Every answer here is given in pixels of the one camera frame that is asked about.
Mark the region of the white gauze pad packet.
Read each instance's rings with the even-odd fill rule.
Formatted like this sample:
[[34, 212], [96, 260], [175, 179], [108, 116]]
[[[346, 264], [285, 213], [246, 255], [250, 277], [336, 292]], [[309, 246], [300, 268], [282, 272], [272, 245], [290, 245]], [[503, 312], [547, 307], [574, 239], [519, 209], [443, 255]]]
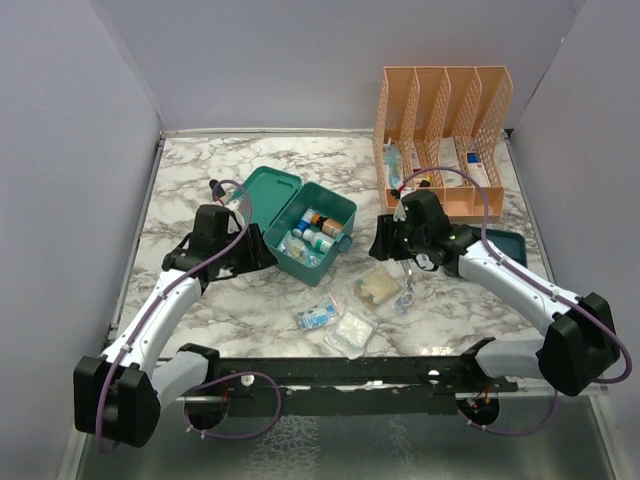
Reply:
[[349, 360], [362, 357], [374, 337], [378, 323], [361, 312], [347, 309], [329, 316], [325, 343]]

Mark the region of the amber bottle orange label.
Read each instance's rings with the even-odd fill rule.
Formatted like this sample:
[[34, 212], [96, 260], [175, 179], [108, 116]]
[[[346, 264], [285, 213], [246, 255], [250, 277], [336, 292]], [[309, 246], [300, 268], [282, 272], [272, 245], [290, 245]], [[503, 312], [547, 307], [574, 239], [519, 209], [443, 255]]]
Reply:
[[342, 224], [319, 213], [312, 215], [311, 223], [317, 226], [324, 234], [332, 238], [337, 238], [343, 230]]

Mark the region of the white bottle green label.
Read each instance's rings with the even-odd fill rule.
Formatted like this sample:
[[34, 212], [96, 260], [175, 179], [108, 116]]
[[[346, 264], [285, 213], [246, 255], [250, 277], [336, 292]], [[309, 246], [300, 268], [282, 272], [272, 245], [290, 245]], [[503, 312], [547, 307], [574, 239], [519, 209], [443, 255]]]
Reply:
[[334, 244], [334, 239], [321, 231], [313, 231], [311, 229], [306, 229], [302, 233], [302, 238], [309, 243], [309, 245], [321, 252], [327, 253]]

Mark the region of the white bottle blue label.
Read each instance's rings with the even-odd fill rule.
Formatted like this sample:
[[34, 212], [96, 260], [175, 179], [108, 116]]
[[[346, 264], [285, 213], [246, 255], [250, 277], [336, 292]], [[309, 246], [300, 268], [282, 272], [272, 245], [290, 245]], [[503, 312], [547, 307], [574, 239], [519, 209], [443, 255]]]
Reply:
[[302, 215], [300, 220], [297, 222], [296, 226], [292, 230], [292, 235], [294, 237], [301, 238], [302, 234], [309, 228], [312, 223], [312, 218], [316, 214], [316, 211], [309, 208]]

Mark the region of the zip bag of bandages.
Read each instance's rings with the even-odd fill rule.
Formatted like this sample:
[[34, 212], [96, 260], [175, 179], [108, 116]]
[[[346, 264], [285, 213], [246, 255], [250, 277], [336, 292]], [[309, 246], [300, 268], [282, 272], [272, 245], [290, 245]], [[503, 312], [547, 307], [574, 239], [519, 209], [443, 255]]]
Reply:
[[376, 309], [400, 291], [398, 282], [384, 265], [355, 281], [354, 293], [371, 309]]

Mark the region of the zip bag of blue packets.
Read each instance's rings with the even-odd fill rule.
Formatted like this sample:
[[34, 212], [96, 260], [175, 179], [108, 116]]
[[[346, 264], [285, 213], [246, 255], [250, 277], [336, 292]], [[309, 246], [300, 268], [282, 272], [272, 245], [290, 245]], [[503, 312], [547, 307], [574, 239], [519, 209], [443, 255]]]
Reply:
[[313, 331], [325, 327], [343, 315], [343, 308], [333, 292], [298, 306], [293, 319], [302, 331]]

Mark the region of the green plastic medicine box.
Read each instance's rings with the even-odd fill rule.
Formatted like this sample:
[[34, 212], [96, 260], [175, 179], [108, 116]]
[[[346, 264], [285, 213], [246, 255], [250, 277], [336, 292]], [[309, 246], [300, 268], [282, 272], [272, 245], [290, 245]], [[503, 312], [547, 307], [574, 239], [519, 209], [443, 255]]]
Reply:
[[348, 251], [356, 204], [319, 184], [262, 166], [237, 192], [239, 210], [256, 223], [280, 270], [316, 286], [337, 256]]

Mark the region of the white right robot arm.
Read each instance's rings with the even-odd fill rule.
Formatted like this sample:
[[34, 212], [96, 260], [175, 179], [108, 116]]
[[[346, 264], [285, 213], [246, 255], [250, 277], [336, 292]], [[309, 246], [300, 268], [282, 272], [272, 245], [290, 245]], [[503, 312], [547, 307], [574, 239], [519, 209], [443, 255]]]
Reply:
[[436, 267], [481, 285], [522, 315], [538, 340], [490, 339], [459, 367], [461, 383], [481, 391], [498, 377], [537, 378], [575, 396], [616, 363], [617, 342], [608, 302], [548, 283], [513, 262], [478, 227], [453, 224], [437, 196], [419, 190], [402, 198], [393, 214], [378, 216], [369, 250], [378, 261], [425, 255]]

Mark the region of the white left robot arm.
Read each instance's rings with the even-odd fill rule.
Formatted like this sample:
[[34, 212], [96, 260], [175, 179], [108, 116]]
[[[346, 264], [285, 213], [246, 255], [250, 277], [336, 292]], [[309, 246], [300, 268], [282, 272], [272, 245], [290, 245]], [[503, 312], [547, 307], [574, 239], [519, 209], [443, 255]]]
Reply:
[[160, 276], [139, 312], [99, 356], [73, 371], [74, 424], [99, 443], [144, 446], [162, 411], [182, 394], [214, 392], [226, 378], [219, 353], [187, 344], [158, 360], [188, 310], [208, 286], [276, 265], [259, 225], [214, 204], [198, 208], [193, 228], [163, 259]]

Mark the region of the blue cotton swab bag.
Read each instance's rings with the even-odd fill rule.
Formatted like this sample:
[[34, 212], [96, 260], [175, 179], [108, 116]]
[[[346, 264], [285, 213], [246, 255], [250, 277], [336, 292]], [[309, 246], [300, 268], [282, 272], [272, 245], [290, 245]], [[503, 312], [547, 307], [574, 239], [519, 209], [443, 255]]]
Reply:
[[320, 265], [321, 258], [308, 248], [303, 240], [287, 232], [278, 246], [278, 250], [293, 260], [314, 268]]

